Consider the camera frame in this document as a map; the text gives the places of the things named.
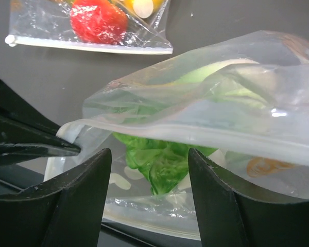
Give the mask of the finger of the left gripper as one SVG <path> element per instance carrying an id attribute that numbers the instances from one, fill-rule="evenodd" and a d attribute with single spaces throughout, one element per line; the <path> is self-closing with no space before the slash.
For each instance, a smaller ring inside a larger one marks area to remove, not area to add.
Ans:
<path id="1" fill-rule="evenodd" d="M 57 137 L 59 128 L 0 79 L 0 166 L 77 156 L 80 147 Z"/>

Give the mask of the fake green lettuce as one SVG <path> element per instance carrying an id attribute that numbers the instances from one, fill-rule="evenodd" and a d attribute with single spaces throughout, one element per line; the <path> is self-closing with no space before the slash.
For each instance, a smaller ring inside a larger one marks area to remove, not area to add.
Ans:
<path id="1" fill-rule="evenodd" d="M 177 86 L 202 82 L 206 77 L 230 64 L 257 64 L 249 59 L 230 59 L 195 69 L 163 86 Z M 155 140 L 113 132 L 126 146 L 126 164 L 137 169 L 151 184 L 151 193 L 160 195 L 174 189 L 188 174 L 188 151 L 199 150 L 204 156 L 217 153 L 217 148 Z"/>

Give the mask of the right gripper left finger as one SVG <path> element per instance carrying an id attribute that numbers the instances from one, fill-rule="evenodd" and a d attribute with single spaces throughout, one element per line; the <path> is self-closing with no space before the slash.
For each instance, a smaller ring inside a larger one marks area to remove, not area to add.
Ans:
<path id="1" fill-rule="evenodd" d="M 105 148 L 41 184 L 0 195 L 0 246 L 97 246 L 111 164 Z"/>

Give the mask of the polka dot bag with fruit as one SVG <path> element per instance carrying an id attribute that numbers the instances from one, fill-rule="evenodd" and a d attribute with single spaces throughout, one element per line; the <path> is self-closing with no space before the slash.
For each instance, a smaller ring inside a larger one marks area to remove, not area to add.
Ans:
<path id="1" fill-rule="evenodd" d="M 166 55 L 169 1 L 11 1 L 5 43 L 107 52 Z"/>

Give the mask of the polka dot bag with vegetables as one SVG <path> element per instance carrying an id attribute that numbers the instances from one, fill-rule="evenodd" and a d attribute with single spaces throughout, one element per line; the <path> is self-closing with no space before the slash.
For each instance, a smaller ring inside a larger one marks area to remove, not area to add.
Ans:
<path id="1" fill-rule="evenodd" d="M 163 86 L 203 66 L 230 64 L 202 82 Z M 110 82 L 87 98 L 82 119 L 58 137 L 78 145 L 75 157 L 49 158 L 52 179 L 108 148 L 112 166 L 103 217 L 146 231 L 199 240 L 189 174 L 170 192 L 126 164 L 113 132 L 217 148 L 206 156 L 270 191 L 309 199 L 309 41 L 257 31 L 188 51 Z"/>

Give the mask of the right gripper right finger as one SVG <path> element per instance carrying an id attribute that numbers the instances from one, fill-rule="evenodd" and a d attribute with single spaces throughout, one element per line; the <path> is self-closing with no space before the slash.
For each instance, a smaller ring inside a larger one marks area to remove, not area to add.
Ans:
<path id="1" fill-rule="evenodd" d="M 190 149 L 202 246 L 309 246 L 309 200 L 252 184 Z"/>

